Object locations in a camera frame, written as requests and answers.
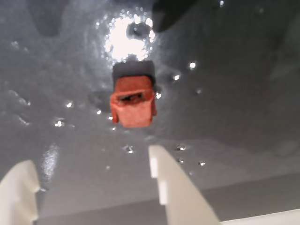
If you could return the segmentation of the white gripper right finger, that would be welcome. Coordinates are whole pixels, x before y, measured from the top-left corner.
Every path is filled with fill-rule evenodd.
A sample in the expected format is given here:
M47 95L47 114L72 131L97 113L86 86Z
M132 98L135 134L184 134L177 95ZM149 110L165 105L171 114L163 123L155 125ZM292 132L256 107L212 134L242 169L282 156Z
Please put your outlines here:
M160 145L149 146L150 176L169 225L219 225L214 210L179 163Z

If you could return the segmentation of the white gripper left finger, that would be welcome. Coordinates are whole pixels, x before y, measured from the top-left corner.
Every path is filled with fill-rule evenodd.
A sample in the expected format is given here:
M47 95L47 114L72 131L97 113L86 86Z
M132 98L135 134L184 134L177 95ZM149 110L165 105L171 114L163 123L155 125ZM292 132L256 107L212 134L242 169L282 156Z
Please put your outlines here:
M40 183L31 160L14 165L0 181L0 223L32 225L38 219Z

